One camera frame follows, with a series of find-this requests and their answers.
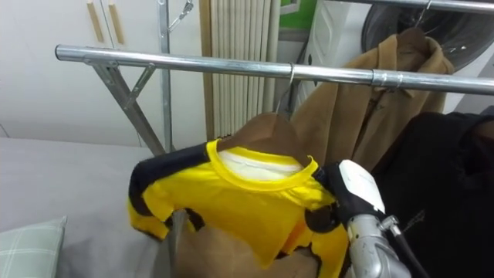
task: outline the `wooden hanger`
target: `wooden hanger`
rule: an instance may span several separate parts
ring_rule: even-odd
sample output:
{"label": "wooden hanger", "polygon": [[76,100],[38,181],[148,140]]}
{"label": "wooden hanger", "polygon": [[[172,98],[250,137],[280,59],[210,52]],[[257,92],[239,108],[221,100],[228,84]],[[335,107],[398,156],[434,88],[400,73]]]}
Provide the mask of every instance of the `wooden hanger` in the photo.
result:
{"label": "wooden hanger", "polygon": [[400,46],[410,45],[421,53],[430,53],[427,39],[424,31],[419,28],[409,28],[397,35],[398,48]]}
{"label": "wooden hanger", "polygon": [[310,158],[303,151],[292,124],[275,113],[264,113],[253,117],[235,134],[220,140],[217,151],[233,147],[291,156],[303,167],[310,163]]}

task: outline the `metal stand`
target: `metal stand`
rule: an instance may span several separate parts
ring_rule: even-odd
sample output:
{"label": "metal stand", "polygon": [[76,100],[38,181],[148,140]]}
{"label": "metal stand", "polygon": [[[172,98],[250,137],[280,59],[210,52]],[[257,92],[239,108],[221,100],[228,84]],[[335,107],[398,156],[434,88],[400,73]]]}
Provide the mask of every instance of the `metal stand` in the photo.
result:
{"label": "metal stand", "polygon": [[154,70],[146,68],[137,81],[136,86],[130,91],[129,86],[125,83],[122,73],[120,73],[116,63],[105,65],[93,63],[93,61],[90,60],[85,61],[85,63],[93,66],[94,70],[96,70],[98,76],[105,83],[108,90],[111,92],[118,105],[120,105],[129,121],[136,128],[151,152],[154,155],[164,154],[165,151],[163,146],[160,144],[160,141],[147,121],[147,118],[142,113],[139,104],[135,101]]}
{"label": "metal stand", "polygon": [[363,84],[387,88],[431,90],[494,96],[494,80],[449,76],[433,73],[410,73],[382,69],[341,69],[288,63],[268,63],[195,56],[146,54],[80,46],[57,46],[62,61],[115,66],[155,66],[157,69],[186,70],[203,73],[226,73],[295,80]]}
{"label": "metal stand", "polygon": [[[158,12],[160,16],[160,48],[161,53],[170,53],[170,26],[168,14],[168,0],[158,0]],[[173,136],[171,130],[171,82],[170,70],[161,70],[161,88],[163,90],[163,125],[164,125],[164,149],[173,151]]]}

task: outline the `white wall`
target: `white wall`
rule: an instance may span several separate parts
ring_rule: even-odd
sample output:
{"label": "white wall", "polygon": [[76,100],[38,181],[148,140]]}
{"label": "white wall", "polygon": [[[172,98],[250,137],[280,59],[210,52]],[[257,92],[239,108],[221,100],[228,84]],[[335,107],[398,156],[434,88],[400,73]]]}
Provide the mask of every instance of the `white wall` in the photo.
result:
{"label": "white wall", "polygon": [[[107,8],[106,0],[103,0],[103,5],[94,0],[104,42],[96,40],[86,0],[53,0],[31,5],[17,0],[2,0],[0,124],[8,135],[93,144],[140,145],[134,127],[93,69],[83,63],[60,62],[54,55],[57,44],[158,53],[157,2],[146,1],[145,5],[132,0],[114,2],[124,44],[117,44],[111,19],[103,15],[103,9]],[[169,4],[170,20],[173,20],[180,15],[185,0],[169,1]],[[110,21],[108,28],[105,19]],[[200,56],[200,30],[196,5],[171,33],[171,52]],[[121,70],[127,84],[132,87],[143,69],[122,67]],[[162,139],[163,105],[158,80],[159,70],[142,91],[138,103]],[[201,73],[171,72],[176,148],[205,140],[202,84]]]}
{"label": "white wall", "polygon": [[[494,78],[494,56],[479,77]],[[465,95],[455,108],[456,112],[479,114],[488,106],[494,105],[494,96]]]}

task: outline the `wall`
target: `wall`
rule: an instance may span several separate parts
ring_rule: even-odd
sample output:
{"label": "wall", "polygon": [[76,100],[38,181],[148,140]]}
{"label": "wall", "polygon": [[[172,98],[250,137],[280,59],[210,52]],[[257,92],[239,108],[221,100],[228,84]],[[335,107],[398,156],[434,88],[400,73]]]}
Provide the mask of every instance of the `wall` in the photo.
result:
{"label": "wall", "polygon": [[[487,66],[479,77],[494,78],[494,56],[487,62]],[[494,96],[465,95],[456,107],[456,112],[479,114],[487,106],[494,105]]]}
{"label": "wall", "polygon": [[[170,22],[180,15],[185,1],[169,0]],[[199,4],[170,34],[170,51],[175,55],[201,55]],[[202,73],[172,70],[171,120],[176,149],[206,141],[205,101]]]}

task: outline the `chrome pipe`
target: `chrome pipe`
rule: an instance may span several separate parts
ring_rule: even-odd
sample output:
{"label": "chrome pipe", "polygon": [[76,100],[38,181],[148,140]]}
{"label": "chrome pipe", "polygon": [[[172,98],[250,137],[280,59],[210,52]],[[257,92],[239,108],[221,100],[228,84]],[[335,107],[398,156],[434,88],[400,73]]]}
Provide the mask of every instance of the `chrome pipe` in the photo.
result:
{"label": "chrome pipe", "polygon": [[354,2],[371,5],[394,5],[406,8],[427,8],[450,12],[471,12],[479,14],[494,14],[494,3],[468,2],[456,0],[338,0],[339,2]]}
{"label": "chrome pipe", "polygon": [[[210,57],[146,54],[114,49],[80,46],[57,46],[57,59],[61,61],[158,69],[185,70],[205,73],[226,73],[246,76],[264,76],[289,79],[292,67],[288,63],[267,63],[219,59]],[[295,65],[293,78],[323,82],[353,83],[387,88],[436,90],[455,93],[472,93],[494,96],[494,80],[468,78],[431,73],[409,73],[380,69],[340,69],[323,66]]]}

